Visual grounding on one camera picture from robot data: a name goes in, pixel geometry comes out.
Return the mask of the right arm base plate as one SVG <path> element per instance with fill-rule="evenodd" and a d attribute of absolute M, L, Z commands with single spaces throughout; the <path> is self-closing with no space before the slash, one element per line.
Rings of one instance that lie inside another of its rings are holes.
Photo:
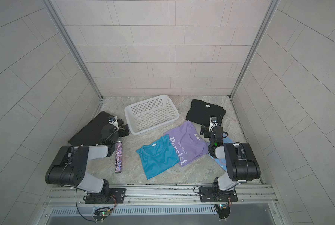
<path fill-rule="evenodd" d="M 194 190 L 196 194 L 199 195 L 200 201 L 202 203 L 218 203 L 218 202 L 237 202 L 238 197 L 236 190 L 226 190 L 226 191 L 220 191 L 220 190 L 213 190 L 212 187 L 203 187 L 203 186 L 198 186 L 196 190 Z"/>

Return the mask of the teal t-shirt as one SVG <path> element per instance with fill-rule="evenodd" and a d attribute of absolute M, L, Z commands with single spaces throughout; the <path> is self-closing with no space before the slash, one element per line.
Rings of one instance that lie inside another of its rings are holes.
<path fill-rule="evenodd" d="M 140 156 L 146 178 L 149 180 L 179 163 L 176 150 L 164 135 L 152 144 L 144 145 L 136 151 Z"/>

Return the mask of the purple Persist t-shirt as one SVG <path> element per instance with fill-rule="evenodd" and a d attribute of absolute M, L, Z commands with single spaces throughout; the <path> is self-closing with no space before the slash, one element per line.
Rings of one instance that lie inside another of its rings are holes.
<path fill-rule="evenodd" d="M 165 132 L 164 135 L 168 135 L 180 160 L 180 167 L 185 167 L 208 153 L 208 143 L 197 133 L 190 121 Z"/>

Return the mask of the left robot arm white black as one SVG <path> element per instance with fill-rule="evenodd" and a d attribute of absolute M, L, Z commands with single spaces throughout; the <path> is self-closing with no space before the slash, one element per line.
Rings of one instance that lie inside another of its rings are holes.
<path fill-rule="evenodd" d="M 130 134 L 128 125 L 120 119 L 103 127 L 101 142 L 94 146 L 62 146 L 46 172 L 45 182 L 51 185 L 69 186 L 88 194 L 109 195 L 108 181 L 86 171 L 90 160 L 112 156 L 118 139 Z"/>

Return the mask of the light blue t-shirt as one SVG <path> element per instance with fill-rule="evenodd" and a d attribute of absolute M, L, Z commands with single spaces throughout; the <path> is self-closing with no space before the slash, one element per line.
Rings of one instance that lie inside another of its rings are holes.
<path fill-rule="evenodd" d="M 223 143 L 234 143 L 229 137 L 223 138 Z M 224 170 L 226 171 L 226 160 L 221 158 L 211 158 Z"/>

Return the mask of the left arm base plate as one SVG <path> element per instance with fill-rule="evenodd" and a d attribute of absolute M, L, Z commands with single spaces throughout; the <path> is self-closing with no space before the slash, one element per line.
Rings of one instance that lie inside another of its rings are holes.
<path fill-rule="evenodd" d="M 111 188 L 108 192 L 102 190 L 100 193 L 88 193 L 84 196 L 84 202 L 85 204 L 120 204 L 123 203 L 125 194 L 125 188 Z"/>

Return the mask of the black t-shirt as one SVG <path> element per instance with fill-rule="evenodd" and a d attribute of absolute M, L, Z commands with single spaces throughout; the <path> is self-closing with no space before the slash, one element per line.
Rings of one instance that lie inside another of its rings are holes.
<path fill-rule="evenodd" d="M 225 114 L 226 110 L 221 106 L 193 99 L 186 120 L 208 127 L 211 117 L 224 117 Z"/>

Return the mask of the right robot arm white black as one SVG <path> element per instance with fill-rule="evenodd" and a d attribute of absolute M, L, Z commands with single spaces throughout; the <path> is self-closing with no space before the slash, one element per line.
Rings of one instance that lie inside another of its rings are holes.
<path fill-rule="evenodd" d="M 261 170 L 249 143 L 224 143 L 225 132 L 221 126 L 202 125 L 200 134 L 210 141 L 208 154 L 225 161 L 226 165 L 226 172 L 214 180 L 214 194 L 231 191 L 241 183 L 260 178 Z"/>

